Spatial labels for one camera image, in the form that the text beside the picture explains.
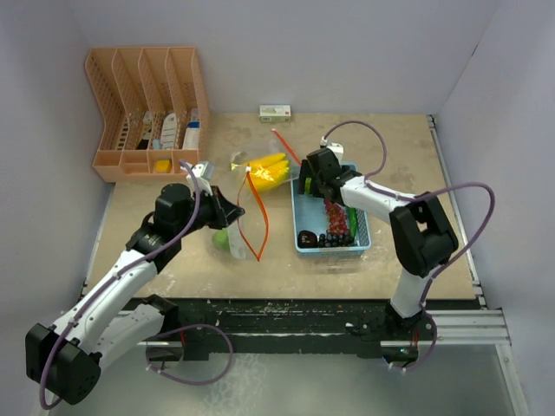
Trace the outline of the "clear zip bag orange zipper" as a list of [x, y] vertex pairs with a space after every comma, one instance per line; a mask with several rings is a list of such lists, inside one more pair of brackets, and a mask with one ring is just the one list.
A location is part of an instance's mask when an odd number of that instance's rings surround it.
[[290, 177], [281, 185], [285, 185], [295, 179], [298, 179], [301, 159], [297, 155], [294, 146], [275, 128], [272, 128], [271, 133], [264, 136], [259, 142], [249, 144], [243, 149], [237, 150], [233, 153], [229, 162], [230, 171], [237, 180], [242, 181], [247, 174], [247, 168], [250, 168], [245, 167], [244, 163], [273, 153], [285, 153], [287, 159], [290, 161]]

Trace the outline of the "yellow banana bunch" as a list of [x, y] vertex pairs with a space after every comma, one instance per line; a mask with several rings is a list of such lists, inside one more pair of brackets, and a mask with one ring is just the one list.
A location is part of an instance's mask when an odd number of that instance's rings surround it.
[[272, 190], [290, 177], [290, 161], [285, 153], [273, 153], [244, 163], [250, 167], [251, 182], [258, 192]]

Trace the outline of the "dark brown mangosteen toy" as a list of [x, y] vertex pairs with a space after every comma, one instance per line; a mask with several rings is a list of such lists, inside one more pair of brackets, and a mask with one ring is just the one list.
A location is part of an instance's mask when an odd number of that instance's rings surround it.
[[318, 235], [312, 231], [300, 231], [297, 235], [297, 246], [303, 249], [317, 248]]

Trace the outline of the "green apple toy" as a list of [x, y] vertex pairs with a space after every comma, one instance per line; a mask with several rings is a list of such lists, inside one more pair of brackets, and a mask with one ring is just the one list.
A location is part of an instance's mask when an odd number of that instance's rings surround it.
[[227, 230], [218, 230], [212, 234], [212, 244], [217, 250], [229, 252], [230, 243]]

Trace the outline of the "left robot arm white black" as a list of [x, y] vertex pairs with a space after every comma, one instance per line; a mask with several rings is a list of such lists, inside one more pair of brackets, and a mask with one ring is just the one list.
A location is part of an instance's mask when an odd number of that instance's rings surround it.
[[244, 213], [215, 185], [165, 185], [99, 283], [51, 325], [37, 323], [26, 334], [26, 374], [39, 385], [41, 408], [81, 402], [101, 373], [138, 342], [179, 333], [178, 306], [157, 295], [125, 318], [118, 314], [176, 257], [183, 237], [204, 227], [225, 229]]

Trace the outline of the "red grapes bunch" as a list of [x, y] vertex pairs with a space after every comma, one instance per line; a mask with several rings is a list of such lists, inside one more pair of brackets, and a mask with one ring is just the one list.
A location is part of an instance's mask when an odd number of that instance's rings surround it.
[[348, 215], [345, 209], [329, 200], [324, 200], [324, 208], [328, 219], [329, 233], [344, 234], [349, 230]]

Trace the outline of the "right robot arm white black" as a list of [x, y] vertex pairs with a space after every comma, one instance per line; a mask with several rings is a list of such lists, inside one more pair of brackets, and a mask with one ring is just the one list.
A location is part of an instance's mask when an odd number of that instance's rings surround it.
[[441, 202], [428, 192], [420, 196], [395, 192], [340, 164], [328, 148], [303, 159], [297, 192], [364, 211], [390, 226], [402, 273], [385, 308], [387, 332], [405, 339], [423, 313], [433, 274], [447, 265], [459, 242]]

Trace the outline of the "green cucumber toy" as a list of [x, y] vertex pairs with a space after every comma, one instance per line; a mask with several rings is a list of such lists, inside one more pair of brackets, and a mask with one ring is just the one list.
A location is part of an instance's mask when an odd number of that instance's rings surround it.
[[351, 238], [355, 240], [357, 231], [358, 231], [358, 218], [357, 218], [356, 209], [347, 207], [346, 212], [349, 220], [349, 234]]

